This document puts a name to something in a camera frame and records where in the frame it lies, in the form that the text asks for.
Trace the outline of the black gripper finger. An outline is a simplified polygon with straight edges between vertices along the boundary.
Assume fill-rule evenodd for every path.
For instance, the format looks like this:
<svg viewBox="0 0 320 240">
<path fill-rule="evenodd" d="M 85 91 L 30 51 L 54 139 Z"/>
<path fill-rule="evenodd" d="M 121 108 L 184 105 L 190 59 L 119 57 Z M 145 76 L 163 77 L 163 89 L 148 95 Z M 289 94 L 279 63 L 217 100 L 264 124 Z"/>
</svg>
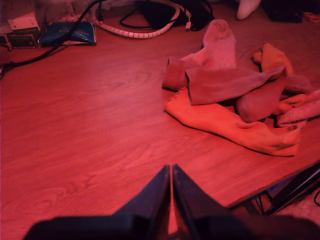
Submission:
<svg viewBox="0 0 320 240">
<path fill-rule="evenodd" d="M 167 240 L 171 207 L 170 166 L 165 165 L 114 214 L 130 219 L 130 240 Z"/>
<path fill-rule="evenodd" d="M 227 240 L 232 216 L 183 170 L 172 167 L 175 215 L 181 240 Z"/>
</svg>

